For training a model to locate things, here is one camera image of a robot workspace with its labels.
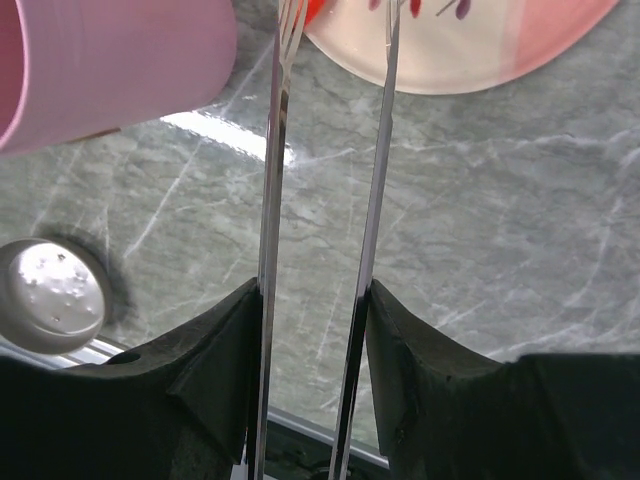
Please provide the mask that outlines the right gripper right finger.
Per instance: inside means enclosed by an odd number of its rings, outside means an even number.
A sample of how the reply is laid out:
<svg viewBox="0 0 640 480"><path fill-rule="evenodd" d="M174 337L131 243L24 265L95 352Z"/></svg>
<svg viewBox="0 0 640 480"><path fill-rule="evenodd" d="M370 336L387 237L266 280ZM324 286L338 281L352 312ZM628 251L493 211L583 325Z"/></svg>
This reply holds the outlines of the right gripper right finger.
<svg viewBox="0 0 640 480"><path fill-rule="evenodd" d="M396 479L635 479L639 358L491 360L370 291L366 344L381 454Z"/></svg>

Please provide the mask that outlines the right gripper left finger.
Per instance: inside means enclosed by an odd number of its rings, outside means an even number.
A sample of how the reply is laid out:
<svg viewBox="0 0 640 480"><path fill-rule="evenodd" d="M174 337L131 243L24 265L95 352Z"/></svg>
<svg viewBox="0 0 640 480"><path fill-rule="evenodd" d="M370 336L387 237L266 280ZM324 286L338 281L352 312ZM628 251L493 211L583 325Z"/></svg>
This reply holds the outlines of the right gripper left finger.
<svg viewBox="0 0 640 480"><path fill-rule="evenodd" d="M249 280L103 364L1 361L5 479L227 479L243 453L259 346Z"/></svg>

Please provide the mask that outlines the metal food tongs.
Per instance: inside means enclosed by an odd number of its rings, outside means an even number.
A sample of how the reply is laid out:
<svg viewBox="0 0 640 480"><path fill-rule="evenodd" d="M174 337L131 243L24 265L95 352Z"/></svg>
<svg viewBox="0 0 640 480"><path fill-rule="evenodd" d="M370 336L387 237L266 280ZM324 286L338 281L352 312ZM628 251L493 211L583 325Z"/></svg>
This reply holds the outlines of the metal food tongs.
<svg viewBox="0 0 640 480"><path fill-rule="evenodd" d="M327 474L329 479L345 479L348 475L356 394L393 129L392 110L399 58L401 5L400 1L389 1L386 5L387 71L342 379L340 408ZM258 286L262 300L261 347L256 427L253 440L247 445L247 477L249 479L263 478L266 465L267 410L291 70L302 38L307 9L306 1L281 1L278 6L278 22L273 41L258 268Z"/></svg>

